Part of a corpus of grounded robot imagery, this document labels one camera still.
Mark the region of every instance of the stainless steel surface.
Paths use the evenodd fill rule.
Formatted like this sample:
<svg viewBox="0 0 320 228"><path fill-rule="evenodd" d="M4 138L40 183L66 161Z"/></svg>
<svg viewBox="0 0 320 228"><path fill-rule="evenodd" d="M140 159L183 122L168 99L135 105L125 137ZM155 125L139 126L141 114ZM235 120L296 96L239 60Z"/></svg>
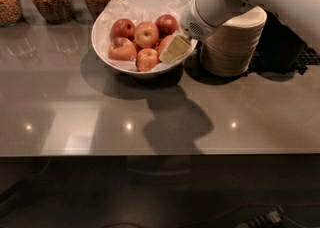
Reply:
<svg viewBox="0 0 320 228"><path fill-rule="evenodd" d="M320 67L304 75L201 73L196 58L151 81L105 66L83 0L48 25L0 28L0 156L320 152Z"/></svg>

